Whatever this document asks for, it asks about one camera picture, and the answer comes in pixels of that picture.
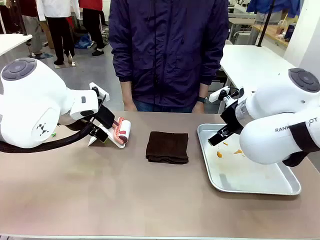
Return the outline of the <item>person's left hand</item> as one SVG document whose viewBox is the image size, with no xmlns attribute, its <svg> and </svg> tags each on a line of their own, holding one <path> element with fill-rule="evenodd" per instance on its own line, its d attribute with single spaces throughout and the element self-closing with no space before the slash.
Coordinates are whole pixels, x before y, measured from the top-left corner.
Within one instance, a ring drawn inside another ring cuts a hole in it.
<svg viewBox="0 0 320 240">
<path fill-rule="evenodd" d="M 205 104 L 203 102 L 197 101 L 192 109 L 193 114 L 204 114 L 205 113 Z"/>
</svg>

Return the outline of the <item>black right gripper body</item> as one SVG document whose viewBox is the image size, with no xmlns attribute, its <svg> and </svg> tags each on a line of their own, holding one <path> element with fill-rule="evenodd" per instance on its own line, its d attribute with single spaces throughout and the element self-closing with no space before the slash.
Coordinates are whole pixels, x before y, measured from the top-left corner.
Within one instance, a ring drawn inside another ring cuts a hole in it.
<svg viewBox="0 0 320 240">
<path fill-rule="evenodd" d="M 223 111 L 223 113 L 220 115 L 220 117 L 226 123 L 226 126 L 235 127 L 236 128 L 235 134 L 239 135 L 244 127 L 239 123 L 239 121 L 236 117 L 236 107 L 237 106 L 238 106 L 238 101 L 236 100 L 234 103 L 232 103 L 230 106 L 228 106 Z"/>
</svg>

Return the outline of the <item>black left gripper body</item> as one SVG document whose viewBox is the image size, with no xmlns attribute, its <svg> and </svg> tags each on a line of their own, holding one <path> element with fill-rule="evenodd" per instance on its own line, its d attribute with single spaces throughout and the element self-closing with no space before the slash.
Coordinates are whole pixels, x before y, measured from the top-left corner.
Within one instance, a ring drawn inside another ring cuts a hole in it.
<svg viewBox="0 0 320 240">
<path fill-rule="evenodd" d="M 84 110 L 82 111 L 82 115 L 84 116 L 84 119 L 87 120 L 90 124 L 91 130 L 90 130 L 90 135 L 92 137 L 95 137 L 95 133 L 97 131 L 98 126 L 96 126 L 93 122 L 96 119 L 96 115 L 98 112 L 94 112 L 93 110 Z"/>
</svg>

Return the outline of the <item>person's right hand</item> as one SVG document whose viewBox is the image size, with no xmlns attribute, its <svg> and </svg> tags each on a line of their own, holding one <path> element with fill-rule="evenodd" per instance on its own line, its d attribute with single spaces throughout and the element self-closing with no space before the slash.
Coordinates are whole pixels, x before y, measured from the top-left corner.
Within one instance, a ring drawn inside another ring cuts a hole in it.
<svg viewBox="0 0 320 240">
<path fill-rule="evenodd" d="M 123 101 L 124 110 L 128 112 L 137 112 L 137 107 L 132 99 L 127 99 Z"/>
</svg>

